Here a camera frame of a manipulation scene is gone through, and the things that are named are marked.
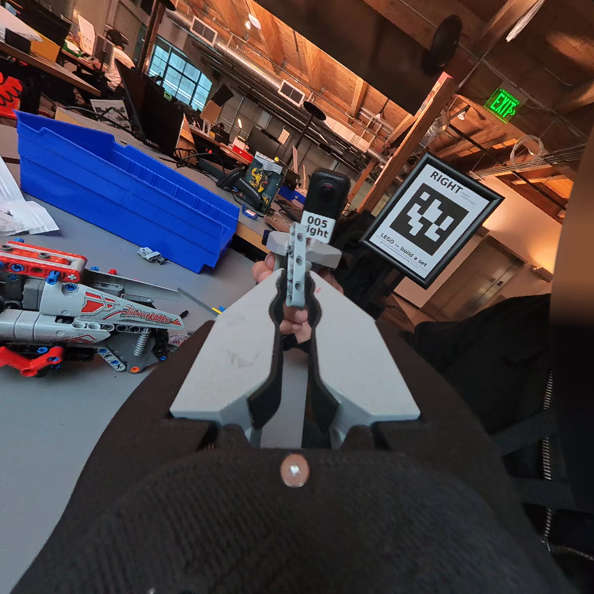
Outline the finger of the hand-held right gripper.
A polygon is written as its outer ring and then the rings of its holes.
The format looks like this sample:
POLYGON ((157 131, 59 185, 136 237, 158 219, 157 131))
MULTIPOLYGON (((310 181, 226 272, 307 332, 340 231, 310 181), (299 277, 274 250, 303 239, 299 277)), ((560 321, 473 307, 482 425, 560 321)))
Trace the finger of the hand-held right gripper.
POLYGON ((293 232, 272 231, 267 236, 266 247, 273 255, 273 271, 293 270, 293 232))
POLYGON ((320 267, 334 270, 338 267, 343 253, 317 239, 307 239, 307 262, 320 267))

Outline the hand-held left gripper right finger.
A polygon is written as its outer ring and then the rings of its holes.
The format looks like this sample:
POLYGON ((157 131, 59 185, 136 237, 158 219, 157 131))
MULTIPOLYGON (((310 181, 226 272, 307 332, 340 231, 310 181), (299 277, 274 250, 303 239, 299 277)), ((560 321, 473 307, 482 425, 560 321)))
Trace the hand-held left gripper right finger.
POLYGON ((333 449, 353 427, 420 418, 374 319, 317 273, 307 273, 310 403, 333 449))

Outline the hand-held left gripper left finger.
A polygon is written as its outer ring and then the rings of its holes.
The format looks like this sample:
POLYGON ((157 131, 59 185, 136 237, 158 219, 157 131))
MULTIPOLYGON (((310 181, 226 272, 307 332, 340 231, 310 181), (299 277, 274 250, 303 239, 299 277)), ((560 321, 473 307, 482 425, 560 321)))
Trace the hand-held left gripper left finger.
POLYGON ((281 400, 284 297, 280 269, 218 316, 170 406, 174 418, 236 425, 260 446, 281 400))

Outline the grey lego beam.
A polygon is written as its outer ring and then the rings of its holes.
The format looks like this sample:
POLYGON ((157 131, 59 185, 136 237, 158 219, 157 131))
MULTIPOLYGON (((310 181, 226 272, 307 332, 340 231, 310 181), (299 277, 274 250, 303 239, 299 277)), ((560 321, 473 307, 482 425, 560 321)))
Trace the grey lego beam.
POLYGON ((299 310, 305 308, 305 275, 307 272, 307 233, 305 227, 294 222, 287 243, 286 305, 299 310))

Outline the red grey lego vehicle model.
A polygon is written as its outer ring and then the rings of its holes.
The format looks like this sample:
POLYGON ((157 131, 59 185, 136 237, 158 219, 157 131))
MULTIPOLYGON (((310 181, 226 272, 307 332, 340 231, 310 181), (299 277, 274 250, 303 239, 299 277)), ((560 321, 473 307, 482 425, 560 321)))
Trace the red grey lego vehicle model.
POLYGON ((183 318, 155 307, 178 292, 87 268, 79 254, 24 241, 1 244, 1 367, 43 377, 95 356, 138 374, 164 361, 183 318))

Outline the toy box with yellow vehicle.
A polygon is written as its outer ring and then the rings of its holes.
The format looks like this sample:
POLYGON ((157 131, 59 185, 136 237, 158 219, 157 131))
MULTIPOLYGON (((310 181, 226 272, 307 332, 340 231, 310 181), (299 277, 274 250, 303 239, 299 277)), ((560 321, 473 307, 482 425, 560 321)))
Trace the toy box with yellow vehicle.
POLYGON ((286 172, 286 165, 278 158, 271 159, 256 152, 252 162, 247 166, 244 180, 258 194, 259 212, 268 214, 271 204, 285 180, 286 172))

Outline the black floor lamp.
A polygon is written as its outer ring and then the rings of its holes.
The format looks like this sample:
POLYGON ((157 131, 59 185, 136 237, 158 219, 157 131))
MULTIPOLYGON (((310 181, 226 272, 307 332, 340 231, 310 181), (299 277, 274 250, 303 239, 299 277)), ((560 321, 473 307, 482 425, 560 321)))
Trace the black floor lamp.
POLYGON ((299 133, 297 139, 293 142, 291 149, 289 150, 288 157, 286 160, 286 164, 289 168, 295 165, 295 161, 297 160, 296 155, 298 153, 298 147, 301 144, 303 138, 305 137, 306 132, 308 131, 312 121, 316 120, 319 122, 324 122, 326 120, 325 113, 314 103, 310 101, 304 101, 302 106, 308 114, 308 119, 305 125, 303 126, 301 132, 299 133))

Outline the black framed marker sign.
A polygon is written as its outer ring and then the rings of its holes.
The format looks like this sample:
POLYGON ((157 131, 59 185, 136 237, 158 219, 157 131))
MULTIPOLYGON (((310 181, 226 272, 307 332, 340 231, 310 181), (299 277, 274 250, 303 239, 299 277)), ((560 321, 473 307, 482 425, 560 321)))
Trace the black framed marker sign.
POLYGON ((426 153, 360 241, 427 289, 503 201, 426 153))

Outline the blue plastic bin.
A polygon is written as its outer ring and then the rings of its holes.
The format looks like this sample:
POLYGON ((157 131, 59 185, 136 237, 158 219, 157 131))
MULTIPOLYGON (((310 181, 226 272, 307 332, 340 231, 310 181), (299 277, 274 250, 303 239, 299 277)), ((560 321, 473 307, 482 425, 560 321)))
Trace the blue plastic bin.
POLYGON ((236 204, 112 134, 16 115, 24 192, 195 273, 224 255, 236 204))

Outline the black computer monitor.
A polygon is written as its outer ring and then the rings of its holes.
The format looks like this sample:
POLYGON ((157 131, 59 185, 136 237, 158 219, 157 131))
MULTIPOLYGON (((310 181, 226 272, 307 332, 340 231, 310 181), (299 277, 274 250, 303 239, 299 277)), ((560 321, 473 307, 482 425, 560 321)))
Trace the black computer monitor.
POLYGON ((136 68, 127 68, 118 60, 115 60, 115 65, 121 76, 131 124, 139 139, 172 157, 182 130, 182 108, 168 100, 163 88, 147 75, 136 68))

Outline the large paned window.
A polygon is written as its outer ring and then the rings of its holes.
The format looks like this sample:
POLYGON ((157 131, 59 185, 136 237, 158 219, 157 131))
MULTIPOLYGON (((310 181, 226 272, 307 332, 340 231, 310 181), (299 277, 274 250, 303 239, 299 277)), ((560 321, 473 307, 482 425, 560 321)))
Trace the large paned window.
POLYGON ((203 110, 212 82, 181 50, 157 37, 148 67, 148 76, 159 78, 166 93, 194 110, 203 110))

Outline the black round ceiling fixture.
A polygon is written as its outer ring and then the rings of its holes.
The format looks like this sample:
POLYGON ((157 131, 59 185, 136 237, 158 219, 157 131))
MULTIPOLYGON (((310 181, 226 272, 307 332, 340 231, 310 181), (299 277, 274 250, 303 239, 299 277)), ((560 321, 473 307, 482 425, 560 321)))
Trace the black round ceiling fixture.
POLYGON ((435 30, 429 48, 422 52, 420 68, 427 77, 440 74, 455 55, 463 30, 462 19, 451 14, 435 30))

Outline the green exit sign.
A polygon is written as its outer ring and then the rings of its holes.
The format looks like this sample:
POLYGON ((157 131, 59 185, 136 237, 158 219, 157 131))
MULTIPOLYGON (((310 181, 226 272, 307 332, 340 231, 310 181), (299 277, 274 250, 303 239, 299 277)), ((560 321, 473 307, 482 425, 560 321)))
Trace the green exit sign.
POLYGON ((484 108, 502 123, 508 124, 521 107, 522 101, 504 87, 498 87, 484 103, 484 108))

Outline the wooden post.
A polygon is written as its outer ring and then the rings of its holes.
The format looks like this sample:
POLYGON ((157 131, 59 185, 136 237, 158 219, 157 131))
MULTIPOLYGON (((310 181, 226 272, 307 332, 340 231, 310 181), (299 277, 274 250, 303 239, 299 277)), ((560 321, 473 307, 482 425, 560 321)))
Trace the wooden post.
POLYGON ((438 82, 440 85, 430 97, 425 109, 415 119, 403 141, 390 157, 374 185, 358 207, 357 211, 359 213, 374 210, 431 125, 444 109, 449 108, 450 100, 457 90, 458 81, 453 76, 443 73, 438 82))

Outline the silver air duct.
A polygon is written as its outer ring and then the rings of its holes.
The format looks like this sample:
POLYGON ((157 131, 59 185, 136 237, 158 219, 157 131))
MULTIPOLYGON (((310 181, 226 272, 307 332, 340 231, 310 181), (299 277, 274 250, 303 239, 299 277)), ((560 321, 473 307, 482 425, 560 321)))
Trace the silver air duct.
POLYGON ((279 83, 284 79, 276 77, 269 71, 262 70, 242 52, 223 42, 219 34, 216 48, 206 45, 189 32, 192 20, 186 18, 183 14, 166 9, 165 15, 175 26, 188 33, 191 39, 197 42, 202 51, 206 52, 211 58, 218 60, 218 63, 226 63, 231 68, 239 69, 252 82, 267 87, 272 92, 278 94, 279 83))

